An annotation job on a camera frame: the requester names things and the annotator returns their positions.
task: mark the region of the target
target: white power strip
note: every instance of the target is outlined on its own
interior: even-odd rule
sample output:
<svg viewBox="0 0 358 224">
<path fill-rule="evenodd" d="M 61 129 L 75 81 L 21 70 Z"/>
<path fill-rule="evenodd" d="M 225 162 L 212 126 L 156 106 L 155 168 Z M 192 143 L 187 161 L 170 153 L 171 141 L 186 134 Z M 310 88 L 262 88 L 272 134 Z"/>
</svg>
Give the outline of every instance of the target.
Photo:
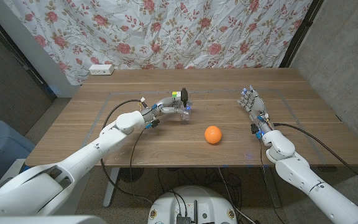
<svg viewBox="0 0 358 224">
<path fill-rule="evenodd" d="M 89 71 L 91 75 L 111 75 L 114 67 L 112 65 L 92 65 Z"/>
</svg>

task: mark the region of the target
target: table top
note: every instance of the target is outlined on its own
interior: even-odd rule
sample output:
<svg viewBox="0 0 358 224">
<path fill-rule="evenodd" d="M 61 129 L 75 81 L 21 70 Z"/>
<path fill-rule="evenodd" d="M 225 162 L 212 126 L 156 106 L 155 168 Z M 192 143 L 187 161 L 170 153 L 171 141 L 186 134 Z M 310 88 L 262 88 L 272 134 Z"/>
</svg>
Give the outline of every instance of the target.
<svg viewBox="0 0 358 224">
<path fill-rule="evenodd" d="M 116 70 L 90 76 L 30 153 L 28 166 L 59 162 L 99 136 L 109 112 L 129 99 L 146 98 L 148 105 L 185 87 L 193 101 L 191 120 L 179 114 L 158 117 L 161 122 L 141 135 L 133 167 L 249 167 L 261 166 L 260 143 L 250 132 L 248 113 L 237 104 L 241 90 L 252 85 L 264 99 L 274 123 L 288 123 L 315 135 L 350 165 L 358 166 L 358 140 L 303 77 L 290 68 Z M 137 103 L 120 107 L 110 117 L 139 110 Z M 222 131 L 218 145 L 205 141 L 204 131 Z M 311 166 L 341 164 L 303 133 L 277 127 Z M 106 156 L 107 166 L 128 167 L 140 130 L 123 148 Z M 271 164 L 262 146 L 262 161 Z"/>
</svg>

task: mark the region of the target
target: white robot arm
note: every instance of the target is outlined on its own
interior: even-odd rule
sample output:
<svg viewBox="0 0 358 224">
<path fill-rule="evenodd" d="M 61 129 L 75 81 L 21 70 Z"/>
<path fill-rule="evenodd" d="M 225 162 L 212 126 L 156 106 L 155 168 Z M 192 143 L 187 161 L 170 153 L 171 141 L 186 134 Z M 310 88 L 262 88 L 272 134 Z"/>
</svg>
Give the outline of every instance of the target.
<svg viewBox="0 0 358 224">
<path fill-rule="evenodd" d="M 315 174 L 306 159 L 295 151 L 294 144 L 274 130 L 264 102 L 252 86 L 241 94 L 237 102 L 249 113 L 252 133 L 270 146 L 266 156 L 275 164 L 279 176 L 307 194 L 333 223 L 358 222 L 358 206 Z"/>
<path fill-rule="evenodd" d="M 180 113 L 187 119 L 191 102 L 187 100 L 185 89 L 181 93 L 183 97 L 162 99 L 159 105 L 141 112 L 119 115 L 117 120 L 103 128 L 97 139 L 65 160 L 33 167 L 14 177 L 0 188 L 0 217 L 55 213 L 77 182 L 100 159 L 120 149 L 134 128 L 154 127 L 159 123 L 156 117 L 165 113 Z"/>
</svg>

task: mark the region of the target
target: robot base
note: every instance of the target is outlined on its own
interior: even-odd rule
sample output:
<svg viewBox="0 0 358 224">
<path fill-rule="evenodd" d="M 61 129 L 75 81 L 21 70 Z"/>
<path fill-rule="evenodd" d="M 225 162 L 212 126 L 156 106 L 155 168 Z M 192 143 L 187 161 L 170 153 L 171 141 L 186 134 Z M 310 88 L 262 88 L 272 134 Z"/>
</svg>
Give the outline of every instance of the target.
<svg viewBox="0 0 358 224">
<path fill-rule="evenodd" d="M 175 195 L 167 192 L 152 205 L 148 216 L 148 224 L 237 223 L 233 206 L 217 192 L 195 185 L 177 187 L 173 191 L 184 199 L 186 205 L 183 204 L 183 200 L 179 196 L 177 196 L 178 204 Z M 181 217 L 178 217 L 179 206 Z"/>
</svg>

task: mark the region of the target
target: floral curtain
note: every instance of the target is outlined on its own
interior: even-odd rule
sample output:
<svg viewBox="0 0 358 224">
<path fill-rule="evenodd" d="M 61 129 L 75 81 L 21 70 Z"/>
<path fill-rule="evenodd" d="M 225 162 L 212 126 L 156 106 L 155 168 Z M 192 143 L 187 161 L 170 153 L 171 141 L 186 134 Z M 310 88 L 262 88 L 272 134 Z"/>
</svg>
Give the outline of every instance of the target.
<svg viewBox="0 0 358 224">
<path fill-rule="evenodd" d="M 72 85 L 115 69 L 279 66 L 312 0 L 4 0 Z"/>
</svg>

